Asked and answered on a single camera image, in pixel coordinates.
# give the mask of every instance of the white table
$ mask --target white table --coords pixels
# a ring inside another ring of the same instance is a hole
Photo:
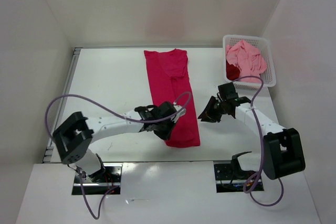
[[[169,51],[173,48],[108,48],[82,49],[74,68],[69,93],[89,97],[119,112],[128,112],[141,105],[152,104],[144,50]],[[188,72],[193,90],[196,114],[199,115],[217,86],[224,83],[222,48],[184,48],[188,55]],[[251,98],[254,90],[238,90]],[[255,105],[277,122],[267,88]],[[108,116],[109,113],[84,100],[68,98],[60,122],[71,113],[84,116]],[[90,145],[105,162],[162,162],[227,160],[243,152],[260,151],[258,137],[238,120],[223,116],[220,123],[198,122],[201,145],[192,148],[171,148],[152,132],[122,134]],[[60,162],[54,150],[52,163]]]
[[[85,95],[122,113],[151,104],[143,48],[83,49],[70,93]],[[148,50],[167,51],[171,48]],[[197,114],[223,83],[222,49],[186,48],[190,83]],[[254,91],[239,90],[251,97]],[[276,115],[267,89],[256,105],[271,119]],[[85,116],[108,115],[87,102],[68,99],[62,120],[74,111]],[[26,223],[320,223],[303,173],[283,178],[285,195],[276,206],[264,208],[244,193],[216,193],[213,160],[231,159],[242,151],[259,152],[259,140],[230,116],[217,124],[199,123],[201,146],[170,148],[153,133],[118,135],[92,144],[104,161],[124,163],[121,194],[105,199],[101,219],[94,221],[81,196],[72,196],[74,171],[62,164],[34,166],[17,224]],[[52,161],[59,162],[53,153]],[[200,161],[200,162],[162,162]],[[254,192],[264,203],[280,194],[277,181],[263,175],[265,191]],[[88,196],[97,213],[100,195]]]

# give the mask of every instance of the dark red cloth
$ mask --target dark red cloth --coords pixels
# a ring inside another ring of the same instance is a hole
[[[226,61],[226,77],[229,80],[234,81],[238,79],[239,75],[240,75],[239,68],[235,67],[232,64],[229,64],[229,62]]]
[[[187,68],[187,51],[180,49],[170,52],[144,51],[144,54],[154,105],[160,105],[164,101],[173,103],[180,94],[186,91],[192,92]],[[185,95],[178,101],[178,104],[184,105],[187,99],[188,96]],[[179,118],[171,138],[165,143],[170,147],[186,148],[199,146],[201,144],[199,139],[192,98],[186,107],[186,114]]]

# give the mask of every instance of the pink towel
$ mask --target pink towel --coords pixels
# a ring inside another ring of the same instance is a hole
[[[147,75],[152,100],[155,105],[164,101],[174,102],[182,93],[192,92],[188,75],[187,51],[174,49],[170,52],[145,51]],[[183,105],[188,96],[182,97],[178,104]],[[186,107],[186,114],[179,118],[166,145],[186,148],[200,145],[197,117],[192,98]]]
[[[260,50],[244,40],[241,40],[233,47],[227,45],[225,53],[227,62],[239,68],[239,77],[260,77],[260,74],[267,69],[267,64],[261,56]],[[260,83],[260,81],[255,78],[246,78],[241,81]]]

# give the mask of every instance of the wall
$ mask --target wall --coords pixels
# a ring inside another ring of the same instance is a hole
[[[47,143],[44,109],[62,91],[71,48],[45,0],[0,0],[0,223],[15,223]]]
[[[322,223],[336,217],[335,13],[335,0],[281,0],[264,33],[277,74],[271,92],[278,119],[300,132]]]
[[[277,0],[47,0],[73,46],[221,45],[260,35]]]

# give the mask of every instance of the laundry basket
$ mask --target laundry basket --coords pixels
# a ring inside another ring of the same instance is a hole
[[[264,73],[260,75],[260,77],[264,81],[264,87],[273,87],[276,84],[276,77],[275,77],[275,70],[274,70],[274,64],[272,59],[272,53],[270,49],[269,42],[264,38],[254,37],[254,36],[242,36],[242,35],[225,35],[223,37],[223,54],[224,54],[224,80],[225,82],[231,82],[226,77],[226,54],[225,54],[225,48],[226,45],[234,46],[236,43],[240,42],[241,40],[245,40],[246,42],[250,43],[252,46],[257,47],[262,57],[264,58],[267,69]],[[243,82],[242,81],[236,81],[235,86],[238,88],[245,88],[245,89],[257,89],[260,87],[260,84],[258,83],[251,83],[251,82]]]

